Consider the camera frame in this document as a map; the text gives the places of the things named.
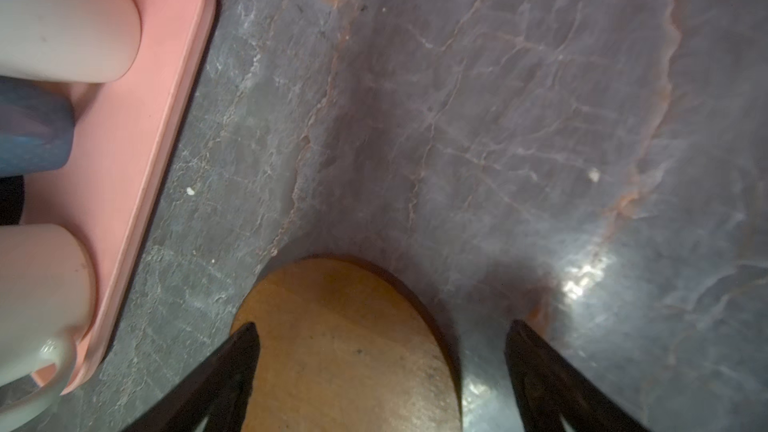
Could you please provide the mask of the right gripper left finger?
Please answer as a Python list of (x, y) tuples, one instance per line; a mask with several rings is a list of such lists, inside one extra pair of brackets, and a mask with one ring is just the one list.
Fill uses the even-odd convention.
[(254, 323), (239, 327), (127, 431), (239, 431), (260, 355)]

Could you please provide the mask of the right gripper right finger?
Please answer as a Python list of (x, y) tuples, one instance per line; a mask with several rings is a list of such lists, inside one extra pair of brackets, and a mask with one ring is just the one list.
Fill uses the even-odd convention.
[(507, 333), (505, 360), (526, 431), (646, 429), (522, 320)]

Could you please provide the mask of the brown wooden round coaster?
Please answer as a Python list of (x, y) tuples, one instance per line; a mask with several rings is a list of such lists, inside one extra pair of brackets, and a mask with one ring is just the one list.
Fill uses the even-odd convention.
[(406, 289), (361, 262), (311, 258), (260, 279), (233, 327), (260, 354), (247, 431), (458, 431), (453, 364)]

